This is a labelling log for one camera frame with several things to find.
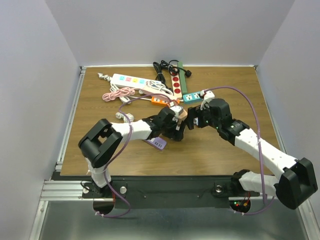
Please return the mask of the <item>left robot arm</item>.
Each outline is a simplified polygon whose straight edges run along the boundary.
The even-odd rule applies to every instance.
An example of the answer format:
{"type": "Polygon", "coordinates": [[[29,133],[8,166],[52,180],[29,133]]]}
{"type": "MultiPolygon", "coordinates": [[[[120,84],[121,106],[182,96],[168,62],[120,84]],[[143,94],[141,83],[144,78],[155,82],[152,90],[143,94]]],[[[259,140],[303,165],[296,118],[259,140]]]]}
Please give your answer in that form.
{"type": "Polygon", "coordinates": [[[105,118],[99,120],[78,143],[91,172],[95,193],[100,197],[111,193],[112,180],[108,165],[129,141],[147,141],[160,135],[181,141],[187,116],[187,111],[182,106],[175,105],[166,106],[156,115],[133,122],[112,123],[105,118]]]}

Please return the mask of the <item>peach cube socket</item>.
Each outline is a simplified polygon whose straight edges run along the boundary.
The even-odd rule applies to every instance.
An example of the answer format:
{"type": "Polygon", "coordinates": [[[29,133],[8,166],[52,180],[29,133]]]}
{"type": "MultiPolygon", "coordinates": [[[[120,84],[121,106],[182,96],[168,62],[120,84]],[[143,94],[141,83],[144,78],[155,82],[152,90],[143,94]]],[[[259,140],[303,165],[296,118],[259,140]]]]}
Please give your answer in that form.
{"type": "Polygon", "coordinates": [[[188,112],[183,108],[181,114],[179,115],[179,119],[184,121],[188,116],[188,112]]]}

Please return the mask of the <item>purple power strip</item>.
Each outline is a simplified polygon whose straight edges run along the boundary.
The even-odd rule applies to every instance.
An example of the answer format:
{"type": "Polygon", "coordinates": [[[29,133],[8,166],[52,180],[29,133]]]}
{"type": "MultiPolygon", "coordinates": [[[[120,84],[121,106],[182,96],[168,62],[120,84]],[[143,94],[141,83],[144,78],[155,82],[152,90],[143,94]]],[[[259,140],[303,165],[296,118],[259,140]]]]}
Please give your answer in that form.
{"type": "Polygon", "coordinates": [[[151,145],[152,147],[162,151],[166,145],[167,145],[167,142],[162,139],[161,137],[155,137],[155,138],[152,138],[152,139],[148,139],[148,140],[144,140],[147,144],[151,145]]]}

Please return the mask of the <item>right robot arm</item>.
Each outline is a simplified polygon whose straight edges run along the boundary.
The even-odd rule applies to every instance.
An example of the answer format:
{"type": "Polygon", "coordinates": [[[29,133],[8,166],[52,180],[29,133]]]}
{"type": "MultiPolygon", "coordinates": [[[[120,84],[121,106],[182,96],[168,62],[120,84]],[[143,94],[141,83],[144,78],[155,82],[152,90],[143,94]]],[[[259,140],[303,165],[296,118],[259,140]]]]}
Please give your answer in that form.
{"type": "Polygon", "coordinates": [[[198,120],[199,128],[214,128],[223,140],[247,152],[272,172],[271,175],[248,169],[235,172],[230,182],[233,194],[266,194],[295,210],[317,192],[312,162],[305,157],[297,159],[290,156],[260,138],[249,125],[233,118],[230,106],[224,99],[215,98],[204,105],[188,108],[185,121],[190,130],[194,128],[194,119],[198,120]]]}

